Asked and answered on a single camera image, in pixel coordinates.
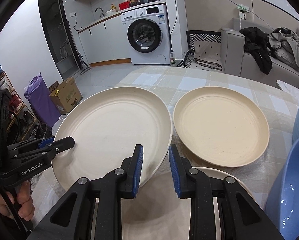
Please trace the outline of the person's left hand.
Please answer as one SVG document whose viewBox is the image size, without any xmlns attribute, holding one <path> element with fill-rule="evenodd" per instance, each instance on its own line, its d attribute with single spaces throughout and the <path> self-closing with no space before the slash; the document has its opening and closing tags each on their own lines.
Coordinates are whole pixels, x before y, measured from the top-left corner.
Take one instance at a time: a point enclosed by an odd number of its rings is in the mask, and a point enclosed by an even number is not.
<svg viewBox="0 0 299 240">
<path fill-rule="evenodd" d="M 14 198 L 10 192 L 6 192 L 6 194 L 13 205 L 15 204 L 15 202 L 21 205 L 18 211 L 19 217 L 21 217 L 26 221 L 29 221 L 34 217 L 35 208 L 33 205 L 33 199 L 31 197 L 31 183 L 28 180 L 22 183 L 16 198 Z M 0 213 L 3 216 L 12 218 L 8 206 L 1 195 L 0 195 Z"/>
</svg>

